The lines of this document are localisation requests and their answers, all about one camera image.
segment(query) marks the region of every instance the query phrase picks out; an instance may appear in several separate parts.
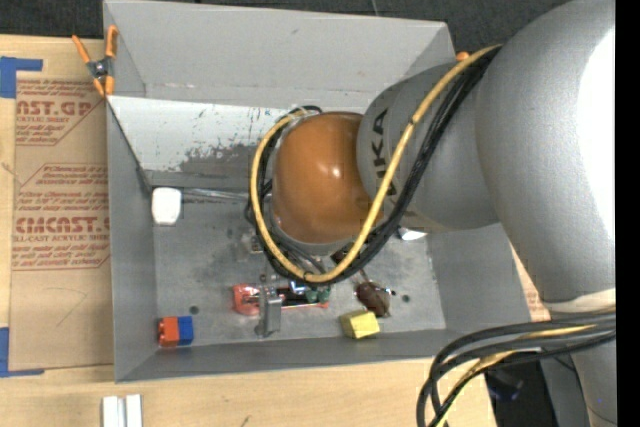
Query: small toy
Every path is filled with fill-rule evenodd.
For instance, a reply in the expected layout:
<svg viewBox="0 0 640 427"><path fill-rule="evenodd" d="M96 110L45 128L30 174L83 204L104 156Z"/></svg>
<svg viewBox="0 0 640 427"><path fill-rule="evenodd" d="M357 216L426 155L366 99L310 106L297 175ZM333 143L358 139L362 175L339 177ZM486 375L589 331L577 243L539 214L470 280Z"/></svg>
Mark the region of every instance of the small toy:
<svg viewBox="0 0 640 427"><path fill-rule="evenodd" d="M163 317L158 321L158 343L161 347L191 345L193 339L191 316Z"/></svg>

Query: yellow cable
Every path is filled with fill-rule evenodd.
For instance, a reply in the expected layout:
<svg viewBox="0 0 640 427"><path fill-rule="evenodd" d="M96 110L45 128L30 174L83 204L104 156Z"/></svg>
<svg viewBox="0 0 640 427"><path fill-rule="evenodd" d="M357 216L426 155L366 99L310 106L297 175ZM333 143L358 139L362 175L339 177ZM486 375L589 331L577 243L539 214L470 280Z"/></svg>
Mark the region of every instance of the yellow cable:
<svg viewBox="0 0 640 427"><path fill-rule="evenodd" d="M387 168L387 171L385 172L382 178L382 182L380 183L380 188L378 189L378 192L375 198L373 199L371 208L369 209L369 213L367 214L367 217L364 223L362 224L362 228L360 230L360 233L358 234L358 237L356 238L355 242L353 243L353 246L351 246L351 249L349 250L347 255L344 257L344 259L341 260L339 264L337 264L333 269L331 269L328 272L325 272L322 274L312 274L298 267L297 265L293 264L291 261L289 261L289 259L280 251L276 243L271 238L271 235L269 234L269 230L266 226L266 223L264 222L264 217L260 209L260 201L258 198L258 189L257 189L258 169L260 167L260 159L262 157L262 153L264 152L265 147L267 146L271 138L274 136L274 134L280 128L291 123L294 119L297 119L298 117L302 116L303 113L290 116L287 118L283 118L274 127L272 127L271 130L269 130L269 132L267 132L267 134L262 139L262 141L260 141L260 144L258 145L258 148L256 150L256 154L253 158L253 164L251 166L251 181L250 181L249 193L251 197L251 205L253 207L253 211L255 212L255 216L256 216L256 225L260 230L260 234L262 235L269 250L273 253L275 258L278 260L278 262L280 262L280 264L285 269L287 269L289 272L291 272L293 275L297 276L298 278L303 279L309 283L322 284L322 283L331 281L335 277L339 276L351 264L351 262L358 256L358 253L360 252L360 249L364 245L367 239L367 236L371 231L371 228L376 222L378 213L382 208L384 198L387 195L387 190L389 189L389 185L391 184L391 180L395 175L396 169L398 168L400 161L402 160L402 156L404 155L404 150L409 142L409 139L413 135L413 131L415 130L416 125L420 122L420 120L422 119L424 114L427 112L429 107L431 107L431 105L433 104L435 99L438 97L438 95L442 93L442 91L447 87L447 85L458 74L460 74L466 68L471 66L483 55L485 55L486 53L490 52L491 50L493 50L498 46L499 45L484 48L478 52L475 52L464 61L461 61L458 64L456 64L436 83L436 85L431 89L431 91L429 91L429 93L424 97L424 99L422 100L422 102L414 112L413 116L411 116L411 120L405 127L404 132L402 133L402 136L398 141L396 149L394 150L391 160L389 161L389 167Z"/></svg>

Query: metal bracket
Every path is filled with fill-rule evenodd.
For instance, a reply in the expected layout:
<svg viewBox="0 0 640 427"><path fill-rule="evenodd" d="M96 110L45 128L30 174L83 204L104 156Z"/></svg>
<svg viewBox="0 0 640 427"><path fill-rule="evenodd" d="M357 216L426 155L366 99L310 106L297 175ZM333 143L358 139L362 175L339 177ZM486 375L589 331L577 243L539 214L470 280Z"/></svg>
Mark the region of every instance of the metal bracket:
<svg viewBox="0 0 640 427"><path fill-rule="evenodd" d="M266 338L280 331L282 316L282 297L276 287L270 284L260 285L260 320L256 326L256 334Z"/></svg>
<svg viewBox="0 0 640 427"><path fill-rule="evenodd" d="M113 79L113 63L118 52L118 28L115 25L111 25L107 30L105 56L100 60L91 60L86 47L80 41L77 36L71 36L71 39L76 45L78 53L82 58L82 61L87 66L89 73L93 77L93 85L100 93L100 96L113 94L115 87Z"/></svg>

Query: gray metal tray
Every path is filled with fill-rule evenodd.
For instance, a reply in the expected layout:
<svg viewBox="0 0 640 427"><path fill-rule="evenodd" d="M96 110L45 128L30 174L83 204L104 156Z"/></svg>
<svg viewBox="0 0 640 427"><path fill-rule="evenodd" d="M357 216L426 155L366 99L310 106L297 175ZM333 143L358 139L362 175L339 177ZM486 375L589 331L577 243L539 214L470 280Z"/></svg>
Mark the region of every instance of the gray metal tray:
<svg viewBox="0 0 640 427"><path fill-rule="evenodd" d="M120 31L107 116L117 381L427 357L528 319L499 225L387 244L367 273L396 295L373 338L341 333L338 316L359 307L350 281L327 309L283 312L266 339L231 308L231 286L265 269L243 243L259 138L294 106L364 112L389 85L452 61L445 24L125 0L105 0L104 20ZM175 226L154 226L160 185L227 199L185 203ZM194 343L162 349L156 322L174 315L193 316Z"/></svg>

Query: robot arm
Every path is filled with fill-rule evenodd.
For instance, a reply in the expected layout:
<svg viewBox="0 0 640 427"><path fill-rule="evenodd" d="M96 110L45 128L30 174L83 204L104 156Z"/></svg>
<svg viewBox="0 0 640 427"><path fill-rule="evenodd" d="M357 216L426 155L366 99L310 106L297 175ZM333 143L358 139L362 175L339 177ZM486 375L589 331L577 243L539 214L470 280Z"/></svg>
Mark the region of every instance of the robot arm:
<svg viewBox="0 0 640 427"><path fill-rule="evenodd" d="M316 254L354 239L362 245L373 226L378 232L389 227L411 182L415 190L398 219L401 226L441 232L499 221L552 318L615 309L614 42L615 0L573 1L503 48L476 56L476 63L460 63L464 72L451 81L442 77L457 70L455 63L391 86L363 117L345 123L347 115L338 116L343 126L328 123L314 131L321 116L294 124L275 159L271 229ZM411 117L439 87L443 93L432 108ZM465 95L451 99L455 95L445 93L454 88ZM450 119L443 123L438 107L447 101L457 104L445 109ZM442 127L437 137L434 126ZM306 137L296 136L305 130ZM318 140L332 137L339 144L300 158ZM430 137L437 147L416 181L411 163L424 158L421 143ZM405 158L388 173L398 163L394 150L403 144ZM392 179L381 184L389 174ZM323 189L305 213L291 187L318 190L318 184ZM382 215L367 217L363 190L375 197L375 207L380 189ZM346 216L337 223L340 229L336 209ZM334 271L333 280L348 272L348 264ZM613 341L574 356L594 427L617 425L615 354Z"/></svg>

